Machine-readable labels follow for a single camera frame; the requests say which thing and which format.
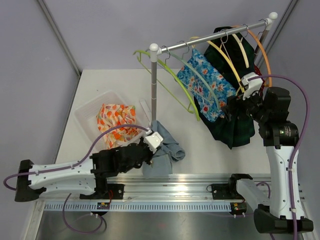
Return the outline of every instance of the white tabletop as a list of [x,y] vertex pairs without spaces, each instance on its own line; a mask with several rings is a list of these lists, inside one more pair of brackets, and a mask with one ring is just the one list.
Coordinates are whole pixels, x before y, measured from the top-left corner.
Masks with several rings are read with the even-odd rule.
[[[186,105],[187,97],[180,86],[164,70],[158,69],[157,78]],[[97,96],[116,92],[130,105],[135,105],[136,114],[148,126],[140,99],[151,107],[151,75],[144,69],[84,70],[73,101],[70,116],[63,135],[56,163],[81,159],[90,147],[88,138],[79,131],[74,111]],[[255,124],[255,136],[251,143],[230,150],[216,141],[206,125],[188,113],[160,84],[157,85],[157,120],[171,133],[186,151],[186,156],[174,162],[174,174],[269,174],[270,167],[263,141]],[[141,176],[141,169],[132,169],[131,175]]]

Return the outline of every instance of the gray wall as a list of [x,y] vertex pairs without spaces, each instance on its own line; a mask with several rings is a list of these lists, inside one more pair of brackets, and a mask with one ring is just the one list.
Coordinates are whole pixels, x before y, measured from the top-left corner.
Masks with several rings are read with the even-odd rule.
[[[282,16],[290,0],[45,0],[81,69],[141,69],[132,53],[174,45],[216,27]],[[197,45],[199,50],[207,43]],[[181,63],[172,57],[171,68]]]
[[[320,236],[320,32],[317,25],[319,12],[320,1],[299,1],[268,55],[271,71],[275,74],[290,76],[300,82],[310,98],[310,121],[305,139],[299,149],[298,177],[318,236]],[[289,120],[297,123],[301,131],[306,109],[302,94],[284,80],[274,79],[273,83],[274,86],[284,86],[290,90],[292,102]]]
[[[0,179],[54,161],[77,78],[35,0],[0,1]],[[18,240],[30,203],[0,184],[0,233]]]

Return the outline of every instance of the clothes hanger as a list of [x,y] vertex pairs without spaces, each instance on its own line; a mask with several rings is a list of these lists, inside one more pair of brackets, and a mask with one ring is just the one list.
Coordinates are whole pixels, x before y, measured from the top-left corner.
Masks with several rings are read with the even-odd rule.
[[[235,26],[232,26],[233,28],[237,28],[237,27],[241,27],[240,25],[235,25]],[[267,57],[267,54],[266,54],[266,51],[264,49],[264,46],[262,46],[261,42],[259,41],[258,37],[252,32],[250,31],[249,29],[247,30],[247,32],[253,37],[253,39],[256,41],[256,43],[258,44],[260,50],[261,50],[261,53],[263,55],[263,58],[264,58],[264,62],[265,62],[265,65],[266,65],[266,70],[268,72],[268,75],[271,74],[271,70],[270,70],[270,65],[269,65],[269,60],[268,60],[268,57]],[[271,77],[268,77],[267,78],[268,82],[265,81],[264,83],[264,86],[265,87],[272,87],[272,78]]]
[[227,33],[227,31],[226,31],[225,29],[222,29],[221,31],[224,31],[224,32],[225,32],[225,34],[226,34],[226,40],[223,41],[223,40],[222,40],[222,37],[220,38],[220,41],[221,41],[220,50],[221,50],[221,47],[223,46],[226,55],[228,56],[229,60],[231,61],[231,57],[229,56],[229,53],[228,53],[227,48],[226,48],[226,46],[225,46],[225,44],[228,42],[229,35],[228,35],[228,33]]
[[[151,74],[151,71],[147,68],[147,66],[145,66],[142,63],[142,54],[147,55],[150,58],[150,53],[143,51],[143,50],[136,50],[133,55],[135,55],[136,53],[139,53],[139,56],[137,56],[137,60],[139,61],[139,63]],[[198,109],[195,105],[195,102],[193,101],[193,98],[190,96],[188,90],[184,87],[183,83],[180,81],[180,79],[176,76],[176,74],[160,59],[157,60],[158,63],[160,64],[160,66],[162,68],[164,68],[168,73],[170,73],[174,80],[180,85],[180,87],[182,88],[182,90],[184,91],[185,95],[187,96],[188,100],[189,100],[189,106],[186,107],[159,79],[157,79],[157,81],[161,84],[161,86],[168,91],[168,93],[179,103],[183,106],[184,109],[186,109],[189,113],[191,114],[195,114],[196,120],[200,121],[200,116],[199,116],[199,112]]]
[[[247,53],[246,53],[246,50],[245,50],[245,48],[244,48],[244,46],[243,46],[243,44],[242,44],[242,39],[243,39],[243,37],[241,38],[241,40],[238,38],[238,36],[236,35],[236,34],[232,34],[232,37],[235,39],[235,41],[236,41],[236,43],[239,45],[239,47],[240,47],[240,50],[241,50],[241,53],[242,53],[242,56],[243,56],[243,60],[244,60],[244,64],[245,64],[245,67],[246,68],[249,68],[249,60],[248,60],[248,57],[247,57]],[[226,52],[226,54],[227,54],[227,56],[229,57],[229,54],[228,54],[228,52],[227,52],[227,49],[226,49],[226,47],[225,47],[225,43],[228,41],[228,38],[227,38],[227,40],[225,41],[225,42],[223,42],[223,47],[224,47],[224,50],[225,50],[225,52]]]
[[[169,49],[168,49],[168,54],[169,54],[169,57],[167,57],[167,58],[164,60],[164,64],[165,64],[165,65],[166,65],[167,60],[170,59],[170,57],[171,57],[171,52],[169,51]],[[159,62],[157,62],[157,65],[159,65],[160,67],[163,68],[163,66],[162,66]],[[160,80],[158,80],[158,82],[159,82],[159,83],[164,87],[164,89],[166,89],[166,90],[171,94],[171,96],[173,96],[174,99],[177,100],[178,103],[180,103],[189,113],[191,113],[191,114],[194,113],[192,110],[189,110],[189,108],[187,109],[187,107],[184,106],[184,105],[180,102],[180,100],[178,100],[178,98],[177,98],[176,96],[174,96],[174,94],[173,94]],[[209,105],[211,105],[211,104],[214,103],[214,101],[208,100],[208,99],[206,99],[204,96],[201,96],[201,95],[200,95],[198,92],[196,92],[194,89],[189,89],[188,85],[185,84],[184,82],[181,81],[181,83],[184,85],[184,87],[185,87],[187,90],[191,91],[194,95],[198,95],[200,98],[204,99]]]
[[[198,36],[192,36],[192,37],[190,37],[190,40],[191,39],[198,39],[198,38],[199,38]],[[236,68],[234,67],[234,64],[232,63],[232,61],[230,61],[230,59],[226,56],[226,54],[217,45],[215,45],[212,41],[207,41],[207,43],[210,44],[212,47],[214,47],[222,55],[222,57],[225,59],[225,61],[229,64],[231,70],[233,71],[233,74],[235,75],[236,80],[239,83],[239,87],[240,87],[241,91],[244,93],[245,89],[240,84],[241,79],[240,79],[239,74],[238,74]]]
[[187,63],[186,60],[184,60],[183,58],[179,57],[178,55],[171,53],[171,56],[173,56],[175,59],[179,60],[180,62],[182,62],[185,66],[187,66],[192,72],[194,72],[196,74],[196,76],[203,82],[203,84],[208,88],[209,90],[209,97],[213,97],[215,100],[215,105],[216,107],[220,110],[220,104],[219,104],[219,100],[216,96],[216,94],[214,93],[214,91],[212,90],[212,88],[209,86],[209,84],[206,82],[206,80],[202,77],[202,75],[200,73],[198,73],[198,71],[196,69],[194,69],[189,63]]
[[187,90],[191,91],[193,95],[197,95],[197,96],[199,96],[200,98],[204,99],[209,105],[211,105],[211,104],[214,103],[214,101],[211,101],[211,100],[206,99],[204,96],[201,96],[198,92],[196,92],[196,91],[193,90],[192,88],[189,88],[188,85],[185,84],[183,81],[182,81],[181,83],[184,85],[184,87],[185,87]]

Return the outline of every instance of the floral fabric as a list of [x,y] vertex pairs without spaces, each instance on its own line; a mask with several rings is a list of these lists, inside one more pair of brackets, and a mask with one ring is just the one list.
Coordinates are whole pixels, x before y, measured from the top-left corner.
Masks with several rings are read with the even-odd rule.
[[[190,65],[203,76],[211,86],[218,98],[220,107],[227,105],[227,98],[236,95],[236,90],[225,78],[208,62],[206,57],[196,49],[192,49],[192,56],[188,61]],[[210,95],[208,88],[202,83],[197,75],[187,66],[181,68],[177,77],[187,86],[189,91],[199,93],[194,95],[200,106],[200,112],[210,121],[214,122],[218,117],[224,118],[225,114],[218,109],[213,96]]]
[[[96,116],[96,122],[100,132],[123,125],[136,124],[136,107],[123,104],[102,104]],[[135,127],[121,127],[103,136],[107,149],[119,147],[121,144],[130,141],[140,133]]]

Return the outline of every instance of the clothes rack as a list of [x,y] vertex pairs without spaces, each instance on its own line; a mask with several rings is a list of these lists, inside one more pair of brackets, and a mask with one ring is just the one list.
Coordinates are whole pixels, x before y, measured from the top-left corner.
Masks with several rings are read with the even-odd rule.
[[159,47],[158,44],[152,43],[149,47],[150,50],[150,61],[151,61],[151,116],[152,121],[157,119],[157,61],[158,55],[163,53],[168,53],[170,55],[170,51],[174,51],[177,49],[186,48],[192,45],[201,44],[207,41],[211,41],[214,39],[219,39],[223,37],[231,36],[232,34],[241,33],[247,30],[256,29],[264,26],[264,30],[262,32],[261,41],[266,39],[268,32],[270,31],[273,22],[277,19],[278,14],[276,12],[271,12],[268,18],[261,19],[260,21],[253,24],[244,24],[239,27],[234,27],[228,30],[216,32],[211,35],[199,37],[197,39],[193,39],[190,41],[182,41],[182,43],[178,43],[176,45],[168,46],[168,47]]

